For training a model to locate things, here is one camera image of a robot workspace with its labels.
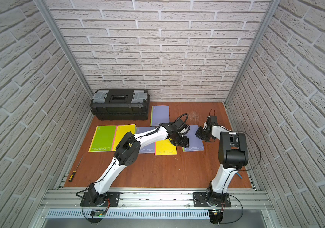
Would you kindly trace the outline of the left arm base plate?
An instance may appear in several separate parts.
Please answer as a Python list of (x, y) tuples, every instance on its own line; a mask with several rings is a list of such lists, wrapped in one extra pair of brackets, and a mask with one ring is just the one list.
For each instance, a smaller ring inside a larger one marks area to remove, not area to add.
[(117, 207), (120, 199), (120, 192), (107, 192), (104, 196), (85, 192), (80, 206), (82, 207)]

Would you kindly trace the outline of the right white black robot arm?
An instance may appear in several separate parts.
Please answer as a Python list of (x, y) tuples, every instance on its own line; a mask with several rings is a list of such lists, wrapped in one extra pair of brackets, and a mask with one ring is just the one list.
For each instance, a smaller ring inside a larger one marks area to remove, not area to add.
[(249, 156), (245, 133), (233, 132), (223, 126), (199, 127), (196, 134), (199, 139), (209, 142), (219, 140), (219, 169), (207, 188), (207, 201), (218, 204), (227, 195), (228, 187), (234, 175), (248, 164)]

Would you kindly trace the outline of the purple cover notebook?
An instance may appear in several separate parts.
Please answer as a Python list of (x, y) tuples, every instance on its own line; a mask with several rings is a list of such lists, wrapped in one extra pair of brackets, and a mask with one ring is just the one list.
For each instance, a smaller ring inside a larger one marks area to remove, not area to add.
[(169, 120), (170, 116), (168, 105), (152, 106), (150, 126), (158, 126), (160, 123), (168, 123)]
[[(136, 134), (146, 133), (148, 131), (154, 130), (155, 127), (137, 127), (135, 130)], [(140, 149), (140, 154), (154, 154), (155, 153), (155, 144), (151, 143), (144, 148)]]

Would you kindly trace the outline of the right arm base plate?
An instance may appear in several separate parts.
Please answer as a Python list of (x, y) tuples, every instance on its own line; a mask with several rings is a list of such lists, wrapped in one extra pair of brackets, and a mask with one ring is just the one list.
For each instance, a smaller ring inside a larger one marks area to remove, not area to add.
[(228, 193), (206, 193), (194, 192), (193, 193), (194, 207), (224, 207), (230, 208), (232, 206), (231, 199)]

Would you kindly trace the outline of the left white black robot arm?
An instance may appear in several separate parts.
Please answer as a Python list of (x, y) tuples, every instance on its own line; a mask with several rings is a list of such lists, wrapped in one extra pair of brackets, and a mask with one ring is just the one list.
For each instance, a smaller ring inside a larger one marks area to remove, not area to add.
[(97, 181), (89, 184), (85, 194), (92, 199), (92, 203), (104, 201), (106, 193), (122, 170), (137, 160), (140, 149), (164, 140), (174, 146), (186, 148), (189, 146), (186, 136), (189, 130), (190, 126), (185, 121), (176, 119), (174, 122), (160, 123), (156, 129), (145, 133), (126, 133), (117, 145), (109, 166)]

